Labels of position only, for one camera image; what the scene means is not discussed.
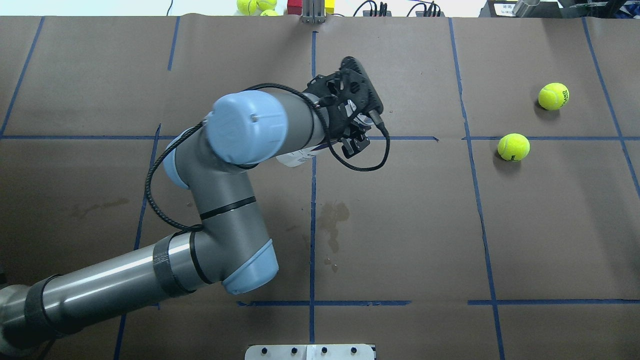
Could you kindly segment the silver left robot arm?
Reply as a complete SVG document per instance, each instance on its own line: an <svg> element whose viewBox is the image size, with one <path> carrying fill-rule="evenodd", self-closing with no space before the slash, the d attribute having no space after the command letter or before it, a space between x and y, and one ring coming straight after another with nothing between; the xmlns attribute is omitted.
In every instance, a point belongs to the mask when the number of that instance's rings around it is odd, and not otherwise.
<svg viewBox="0 0 640 360"><path fill-rule="evenodd" d="M258 289L278 272L273 240L248 171L325 143L345 156L372 119L388 135L371 89L297 91L264 83L222 96L150 167L145 198L177 229L155 244L34 285L1 291L1 357L29 356L41 344L109 319L221 283L229 294Z"/></svg>

